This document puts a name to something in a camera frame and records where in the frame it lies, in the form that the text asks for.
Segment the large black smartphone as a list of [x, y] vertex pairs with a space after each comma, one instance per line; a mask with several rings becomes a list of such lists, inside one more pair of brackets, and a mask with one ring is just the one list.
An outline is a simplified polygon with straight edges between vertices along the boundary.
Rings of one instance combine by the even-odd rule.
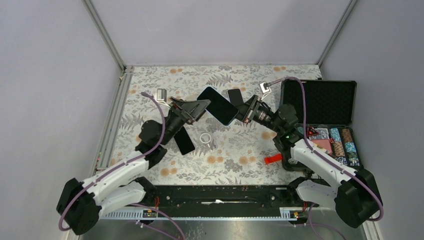
[[185, 156], [196, 149], [185, 127], [182, 127], [173, 138], [182, 156]]

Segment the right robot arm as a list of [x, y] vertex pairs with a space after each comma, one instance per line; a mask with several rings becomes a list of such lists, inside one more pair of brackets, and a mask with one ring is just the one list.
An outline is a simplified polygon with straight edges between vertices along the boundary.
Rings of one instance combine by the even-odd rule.
[[215, 118], [254, 121], [276, 132], [273, 142], [284, 158], [300, 162], [323, 178], [325, 184], [303, 178], [295, 180], [295, 187], [286, 193], [291, 205], [310, 202], [332, 209], [352, 228], [383, 218], [384, 207], [373, 174], [364, 168], [346, 166], [314, 146], [305, 133], [297, 130], [299, 120], [292, 105], [283, 104], [273, 112], [257, 95], [237, 106], [219, 93], [202, 93], [197, 99], [209, 101], [207, 111]]

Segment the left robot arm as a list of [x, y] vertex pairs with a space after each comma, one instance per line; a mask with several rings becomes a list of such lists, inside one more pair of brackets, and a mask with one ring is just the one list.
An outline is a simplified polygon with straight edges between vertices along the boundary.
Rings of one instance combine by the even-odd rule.
[[172, 98], [167, 114], [157, 101], [154, 104], [161, 122], [148, 120], [143, 123], [139, 134], [141, 142], [127, 157], [94, 176], [81, 181], [72, 178], [65, 183], [56, 206], [60, 231], [82, 235], [108, 213], [139, 202], [144, 206], [154, 202], [154, 186], [143, 173], [164, 158], [167, 154], [164, 145], [186, 124], [197, 122], [211, 101]]

